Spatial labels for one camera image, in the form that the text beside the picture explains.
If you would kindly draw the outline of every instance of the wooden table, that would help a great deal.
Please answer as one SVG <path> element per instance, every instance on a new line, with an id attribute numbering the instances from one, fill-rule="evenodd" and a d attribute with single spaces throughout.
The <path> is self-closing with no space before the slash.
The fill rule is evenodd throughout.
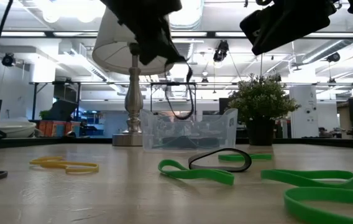
<path id="1" fill-rule="evenodd" d="M 0 170 L 9 171 L 8 178 L 0 180 L 0 224 L 300 223 L 283 207 L 282 195 L 293 186 L 261 180 L 262 169 L 353 172 L 353 149 L 289 144 L 266 150 L 273 151 L 274 160 L 254 161 L 246 173 L 235 174 L 231 187 L 204 179 L 171 179 L 157 170 L 162 159 L 186 166 L 192 153 L 148 153 L 105 144 L 0 149 Z M 42 156 L 96 162 L 100 170 L 72 175 L 29 165 L 31 159 Z M 218 164 L 218 160 L 212 157 L 200 163 Z M 310 204 L 353 216 L 353 205 Z"/>

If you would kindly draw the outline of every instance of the table lamp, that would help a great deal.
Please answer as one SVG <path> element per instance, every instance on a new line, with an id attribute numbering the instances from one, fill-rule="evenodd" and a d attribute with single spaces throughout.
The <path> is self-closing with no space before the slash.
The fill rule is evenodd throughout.
<path id="1" fill-rule="evenodd" d="M 149 64 L 143 65 L 139 62 L 139 50 L 135 35 L 126 26 L 120 26 L 116 15 L 106 9 L 92 58 L 105 69 L 130 75 L 130 85 L 124 103 L 129 116 L 128 129 L 122 134 L 113 135 L 113 146 L 142 145 L 139 112 L 144 102 L 139 88 L 139 75 L 160 74 L 173 66 L 171 64 L 165 67 L 167 60 L 163 57 L 156 57 Z"/>

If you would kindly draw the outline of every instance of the clear plastic bin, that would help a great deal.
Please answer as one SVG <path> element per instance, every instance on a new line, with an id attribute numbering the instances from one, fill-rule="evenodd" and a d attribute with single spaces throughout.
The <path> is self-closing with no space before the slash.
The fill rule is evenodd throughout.
<path id="1" fill-rule="evenodd" d="M 210 150 L 234 148 L 236 144 L 237 109 L 184 121 L 141 110 L 140 120 L 146 151 Z"/>

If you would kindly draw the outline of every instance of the person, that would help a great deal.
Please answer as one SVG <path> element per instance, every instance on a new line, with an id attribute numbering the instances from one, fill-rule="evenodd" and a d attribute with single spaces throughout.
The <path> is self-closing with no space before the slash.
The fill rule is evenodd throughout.
<path id="1" fill-rule="evenodd" d="M 326 128 L 320 127 L 319 128 L 319 137 L 321 138 L 333 138 L 331 133 L 328 133 Z"/>

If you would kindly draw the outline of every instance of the white column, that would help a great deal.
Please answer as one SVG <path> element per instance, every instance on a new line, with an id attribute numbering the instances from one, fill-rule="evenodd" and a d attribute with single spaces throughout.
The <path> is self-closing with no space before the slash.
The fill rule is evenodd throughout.
<path id="1" fill-rule="evenodd" d="M 301 108 L 291 113 L 292 138 L 318 137 L 318 112 L 315 86 L 293 86 L 290 98 L 294 98 Z"/>

